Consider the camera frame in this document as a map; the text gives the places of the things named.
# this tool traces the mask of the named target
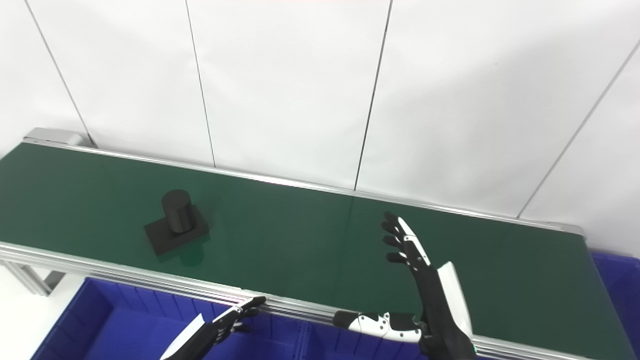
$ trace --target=floor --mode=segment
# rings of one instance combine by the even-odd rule
[[[40,276],[47,273],[35,270]],[[0,359],[31,359],[83,280],[68,274],[49,297],[42,297],[30,293],[0,266]]]

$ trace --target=white wall panel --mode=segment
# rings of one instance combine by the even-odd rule
[[[212,165],[184,1],[29,3],[100,148]]]
[[[640,54],[522,216],[579,225],[590,247],[640,257]]]
[[[1,1],[0,158],[34,127],[84,132],[24,1]]]
[[[216,164],[353,187],[387,0],[189,0]]]
[[[638,18],[637,0],[395,0],[358,189],[517,215]]]

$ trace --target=metal leg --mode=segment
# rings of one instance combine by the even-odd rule
[[[46,279],[42,280],[29,265],[14,263],[8,260],[0,260],[0,264],[4,265],[27,290],[36,295],[49,296],[65,276],[63,272],[52,271]]]

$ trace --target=robotic hand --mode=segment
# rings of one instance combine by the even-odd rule
[[[431,360],[475,360],[471,320],[453,264],[448,262],[439,269],[431,266],[418,237],[402,218],[386,212],[382,228],[390,234],[382,241],[399,250],[388,253],[387,260],[408,266],[415,279],[422,316],[414,322],[412,314],[337,311],[333,324],[384,339],[418,343]]]
[[[239,320],[258,314],[258,306],[266,297],[254,297],[228,308],[212,322],[205,323],[202,314],[171,342],[160,360],[202,360],[211,348],[224,341],[233,332],[250,332],[251,327]]]

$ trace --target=blue plastic bin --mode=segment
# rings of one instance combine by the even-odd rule
[[[198,314],[226,306],[144,288],[87,279],[35,352],[34,360],[158,360]],[[262,313],[249,334],[232,334],[206,359],[415,360],[417,345]]]
[[[640,259],[592,252],[629,342],[640,359]]]

